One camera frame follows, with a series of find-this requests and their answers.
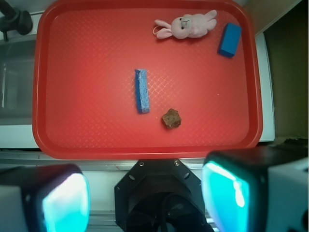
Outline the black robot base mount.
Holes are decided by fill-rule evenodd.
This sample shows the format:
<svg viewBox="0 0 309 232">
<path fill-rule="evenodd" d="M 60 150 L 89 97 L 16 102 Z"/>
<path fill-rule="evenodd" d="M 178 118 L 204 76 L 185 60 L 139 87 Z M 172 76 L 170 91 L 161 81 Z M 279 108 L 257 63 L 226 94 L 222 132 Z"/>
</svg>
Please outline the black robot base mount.
<svg viewBox="0 0 309 232">
<path fill-rule="evenodd" d="M 115 185 L 115 223 L 125 232 L 211 232 L 201 180 L 178 159 L 139 160 Z"/>
</svg>

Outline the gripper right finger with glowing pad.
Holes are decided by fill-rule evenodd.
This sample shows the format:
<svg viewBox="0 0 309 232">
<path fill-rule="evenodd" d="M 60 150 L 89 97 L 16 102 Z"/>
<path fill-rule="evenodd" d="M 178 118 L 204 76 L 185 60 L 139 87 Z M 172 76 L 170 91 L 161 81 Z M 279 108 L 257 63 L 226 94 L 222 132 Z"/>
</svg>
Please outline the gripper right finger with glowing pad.
<svg viewBox="0 0 309 232">
<path fill-rule="evenodd" d="M 221 232 L 306 232 L 309 151 L 298 146 L 210 152 L 201 189 Z"/>
</svg>

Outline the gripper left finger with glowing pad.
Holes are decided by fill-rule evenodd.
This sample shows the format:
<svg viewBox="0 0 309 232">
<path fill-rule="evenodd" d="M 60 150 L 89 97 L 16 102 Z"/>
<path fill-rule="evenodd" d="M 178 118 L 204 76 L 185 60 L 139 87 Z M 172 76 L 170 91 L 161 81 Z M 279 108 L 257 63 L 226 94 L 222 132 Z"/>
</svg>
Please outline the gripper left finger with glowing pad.
<svg viewBox="0 0 309 232">
<path fill-rule="evenodd" d="M 89 217 L 89 183 L 77 165 L 0 170 L 2 232 L 85 232 Z"/>
</svg>

